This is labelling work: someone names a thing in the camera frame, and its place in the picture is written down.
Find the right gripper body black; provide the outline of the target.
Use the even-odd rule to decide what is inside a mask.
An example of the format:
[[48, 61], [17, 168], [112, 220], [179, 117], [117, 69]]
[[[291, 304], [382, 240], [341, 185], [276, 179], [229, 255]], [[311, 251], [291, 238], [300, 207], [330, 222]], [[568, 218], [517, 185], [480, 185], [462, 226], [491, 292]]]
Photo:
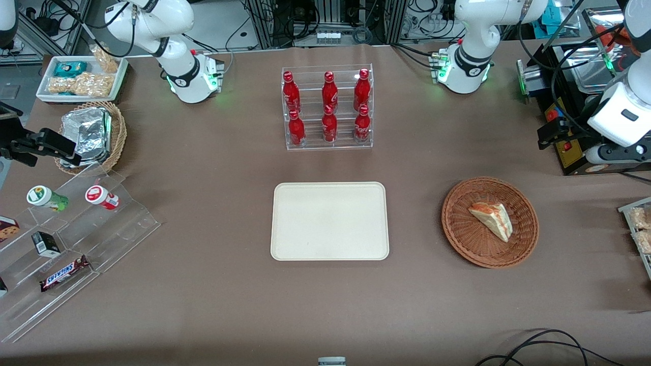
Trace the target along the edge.
[[19, 120], [22, 115], [22, 111], [1, 104], [1, 153], [7, 160], [35, 167], [38, 158], [34, 154], [39, 150], [40, 133], [25, 129]]

